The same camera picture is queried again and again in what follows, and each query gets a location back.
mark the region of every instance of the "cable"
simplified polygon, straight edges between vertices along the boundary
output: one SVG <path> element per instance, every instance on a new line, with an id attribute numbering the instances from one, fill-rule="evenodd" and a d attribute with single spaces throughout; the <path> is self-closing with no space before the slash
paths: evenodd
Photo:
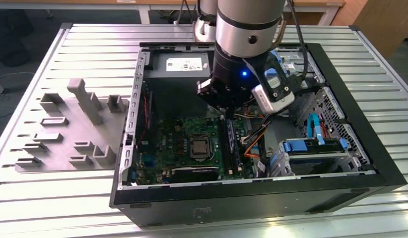
<path id="1" fill-rule="evenodd" d="M 10 75 L 16 75 L 16 74 L 32 74 L 32 75 L 34 75 L 34 73 L 30 73 L 30 72 L 8 73 L 8 74 L 1 75 L 0 79 L 8 77 Z"/>
<path id="2" fill-rule="evenodd" d="M 183 1 L 184 1 L 184 6 L 186 6 L 186 9 L 188 10 L 190 20 L 191 20 L 191 23 L 192 23 L 194 19 L 192 19 L 192 14 L 191 14 L 191 10 L 190 10 L 190 6 L 188 6 L 188 2 L 187 2 L 186 0 L 183 0 Z"/>
<path id="3" fill-rule="evenodd" d="M 6 76 L 16 75 L 16 74 L 32 74 L 32 75 L 34 75 L 34 73 L 30 73 L 30 72 L 8 73 L 8 74 L 0 76 L 0 79 L 5 78 Z"/>
<path id="4" fill-rule="evenodd" d="M 274 48 L 279 45 L 282 38 L 283 38 L 283 34 L 285 34 L 285 29 L 286 29 L 286 19 L 283 18 L 283 14 L 280 15 L 280 26 L 278 28 L 278 34 L 276 34 L 276 38 L 275 41 L 271 43 L 270 46 L 270 50 L 274 50 Z"/>
<path id="5" fill-rule="evenodd" d="M 247 154 L 248 154 L 248 152 L 250 152 L 252 146 L 254 146 L 255 143 L 258 142 L 258 140 L 259 140 L 259 138 L 262 137 L 262 135 L 264 134 L 264 132 L 266 132 L 266 129 L 264 129 L 263 133 L 260 133 L 259 136 L 255 138 L 255 140 L 252 141 L 250 147 L 246 149 L 246 151 L 244 151 L 244 153 L 243 153 L 244 156 L 247 156 Z"/>
<path id="6" fill-rule="evenodd" d="M 242 118 L 260 118 L 260 119 L 263 119 L 263 118 L 260 117 L 260 115 L 256 115 L 256 116 L 248 116 L 248 115 L 240 115 L 240 114 L 234 113 L 234 116 L 236 116 L 236 117 L 242 117 Z"/>
<path id="7" fill-rule="evenodd" d="M 182 0 L 182 4 L 180 4 L 180 10 L 179 10 L 179 15 L 177 15 L 177 20 L 173 22 L 175 25 L 179 24 L 179 21 L 180 21 L 180 17 L 182 17 L 182 10 L 183 10 L 183 0 Z"/>
<path id="8" fill-rule="evenodd" d="M 291 13 L 291 17 L 294 19 L 295 22 L 295 28 L 297 28 L 297 35 L 298 35 L 298 40 L 299 40 L 299 45 L 301 45 L 301 49 L 302 49 L 302 57 L 303 57 L 303 66 L 302 66 L 302 80 L 305 79 L 305 76 L 307 74 L 307 66 L 309 66 L 309 58 L 307 58 L 307 51 L 303 45 L 303 39 L 302 39 L 302 33 L 301 33 L 301 27 L 298 24 L 298 19 L 295 16 L 295 9 L 294 9 L 294 5 L 293 5 L 293 1 L 291 0 L 286 0 L 289 8 L 290 8 L 290 13 Z"/>
<path id="9" fill-rule="evenodd" d="M 199 16 L 202 15 L 202 1 L 200 0 L 198 0 L 196 1 L 196 11 L 198 11 L 198 14 L 199 14 Z"/>
<path id="10" fill-rule="evenodd" d="M 8 113 L 8 114 L 0 116 L 0 118 L 4 118 L 4 117 L 6 117 L 6 116 L 9 116 L 9 115 L 12 115 L 12 113 Z"/>

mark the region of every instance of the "white label sticker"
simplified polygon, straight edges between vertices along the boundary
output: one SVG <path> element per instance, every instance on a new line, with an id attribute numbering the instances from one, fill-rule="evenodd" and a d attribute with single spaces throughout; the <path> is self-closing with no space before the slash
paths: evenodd
<path id="1" fill-rule="evenodd" d="M 293 63 L 286 63 L 285 64 L 285 68 L 291 68 L 291 69 L 295 69 L 295 66 Z"/>
<path id="2" fill-rule="evenodd" d="M 260 169 L 260 171 L 264 171 L 266 170 L 266 166 L 263 165 L 263 163 L 260 161 L 258 161 L 258 164 L 256 164 L 258 168 Z"/>
<path id="3" fill-rule="evenodd" d="M 202 71 L 202 58 L 168 58 L 165 71 Z"/>

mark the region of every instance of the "floor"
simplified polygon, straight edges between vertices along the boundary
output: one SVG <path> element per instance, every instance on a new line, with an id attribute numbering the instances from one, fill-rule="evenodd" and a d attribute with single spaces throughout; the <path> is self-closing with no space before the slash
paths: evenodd
<path id="1" fill-rule="evenodd" d="M 62 22 L 76 23 L 140 23 L 139 13 L 133 10 L 54 10 L 53 18 L 46 19 L 44 10 L 26 10 L 30 23 L 34 28 L 33 34 L 21 39 L 24 46 L 30 53 L 30 61 L 20 67 L 4 67 L 0 63 L 0 76 L 13 72 L 34 72 L 48 47 Z M 151 23 L 167 23 L 161 18 L 165 12 L 152 11 L 149 13 Z M 187 23 L 190 16 L 183 12 L 180 23 Z M 396 69 L 398 75 L 408 83 L 408 43 L 404 42 L 394 54 L 388 59 L 389 64 Z M 5 95 L 0 96 L 0 134 L 6 126 L 10 113 L 24 94 L 32 76 L 28 74 L 12 75 L 0 80 L 0 84 L 6 89 Z"/>

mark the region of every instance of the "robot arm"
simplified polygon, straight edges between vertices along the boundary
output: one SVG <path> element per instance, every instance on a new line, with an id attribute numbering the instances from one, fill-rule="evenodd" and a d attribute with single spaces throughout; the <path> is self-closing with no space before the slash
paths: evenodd
<path id="1" fill-rule="evenodd" d="M 254 99 L 264 114 L 278 112 L 294 100 L 286 75 L 276 70 L 279 64 L 270 54 L 283 5 L 285 0 L 218 1 L 212 74 L 198 84 L 198 95 L 227 115 Z M 278 77 L 266 80 L 268 68 Z"/>

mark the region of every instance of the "metal work table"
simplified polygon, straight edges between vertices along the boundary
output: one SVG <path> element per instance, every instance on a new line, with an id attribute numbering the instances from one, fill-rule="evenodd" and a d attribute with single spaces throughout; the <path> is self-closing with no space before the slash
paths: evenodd
<path id="1" fill-rule="evenodd" d="M 359 32 L 303 26 L 321 43 L 374 131 L 408 180 L 408 87 Z M 99 97 L 131 93 L 140 41 L 192 41 L 190 25 L 74 24 L 60 29 L 0 138 L 0 235 L 25 237 L 408 237 L 408 185 L 331 214 L 239 220 L 140 230 L 108 207 L 113 171 L 18 174 L 14 159 L 45 115 L 42 93 L 72 97 L 83 78 Z M 287 27 L 283 42 L 297 42 Z"/>

